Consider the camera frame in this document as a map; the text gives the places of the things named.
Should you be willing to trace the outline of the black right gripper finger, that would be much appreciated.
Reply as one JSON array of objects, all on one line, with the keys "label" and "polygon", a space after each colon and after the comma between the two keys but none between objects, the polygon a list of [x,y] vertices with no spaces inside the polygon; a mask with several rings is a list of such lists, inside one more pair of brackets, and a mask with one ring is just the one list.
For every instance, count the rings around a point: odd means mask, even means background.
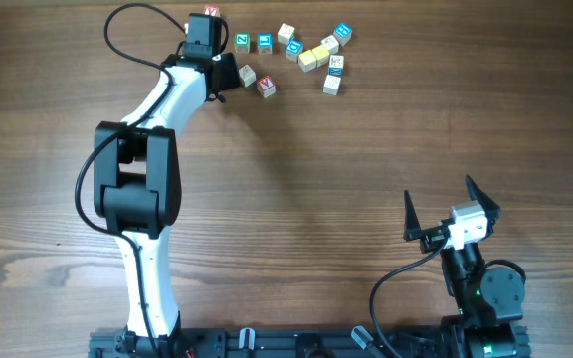
[{"label": "black right gripper finger", "polygon": [[495,224],[499,218],[500,206],[496,204],[473,180],[470,175],[466,175],[466,186],[472,200],[478,201],[484,209],[486,217],[491,224]]},{"label": "black right gripper finger", "polygon": [[405,205],[405,223],[404,223],[404,240],[414,241],[421,237],[422,229],[420,226],[417,213],[412,202],[410,192],[404,191],[404,205]]}]

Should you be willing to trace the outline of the red A wooden block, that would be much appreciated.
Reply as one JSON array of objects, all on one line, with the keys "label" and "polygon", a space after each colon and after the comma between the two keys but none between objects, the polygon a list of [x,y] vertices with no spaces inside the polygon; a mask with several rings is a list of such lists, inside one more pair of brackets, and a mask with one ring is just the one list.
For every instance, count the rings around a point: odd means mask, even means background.
[{"label": "red A wooden block", "polygon": [[276,93],[276,84],[270,76],[264,76],[257,80],[257,89],[263,98]]}]

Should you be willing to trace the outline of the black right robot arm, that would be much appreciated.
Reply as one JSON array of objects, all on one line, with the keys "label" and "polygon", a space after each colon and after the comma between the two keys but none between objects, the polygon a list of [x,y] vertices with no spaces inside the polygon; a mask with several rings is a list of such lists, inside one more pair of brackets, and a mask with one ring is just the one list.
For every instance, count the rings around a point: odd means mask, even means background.
[{"label": "black right robot arm", "polygon": [[478,243],[493,234],[500,207],[466,177],[470,199],[450,209],[450,217],[423,228],[410,193],[404,193],[404,240],[420,243],[424,254],[441,257],[448,294],[457,315],[442,318],[447,357],[523,358],[531,355],[523,318],[526,274],[508,260],[486,261]]}]

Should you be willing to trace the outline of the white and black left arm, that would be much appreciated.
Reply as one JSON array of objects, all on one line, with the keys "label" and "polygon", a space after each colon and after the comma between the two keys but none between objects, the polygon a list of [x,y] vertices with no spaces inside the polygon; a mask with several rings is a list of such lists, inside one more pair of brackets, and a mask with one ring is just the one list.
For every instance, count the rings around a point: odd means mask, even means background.
[{"label": "white and black left arm", "polygon": [[189,357],[171,288],[168,242],[182,198],[176,137],[204,103],[222,101],[239,86],[229,29],[218,16],[191,14],[186,40],[156,65],[159,80],[144,102],[120,122],[95,130],[88,161],[102,231],[119,245],[130,311],[113,343],[126,357]]}]

